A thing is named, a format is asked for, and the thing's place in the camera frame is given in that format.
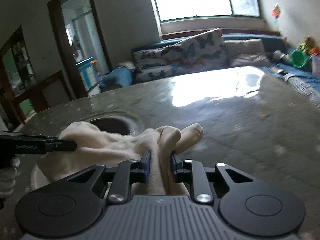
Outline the white gloved left hand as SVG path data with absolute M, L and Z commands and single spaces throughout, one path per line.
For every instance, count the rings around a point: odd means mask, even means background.
M 13 193 L 19 165 L 19 157 L 14 156 L 10 160 L 8 167 L 1 168 L 1 198 L 7 198 Z

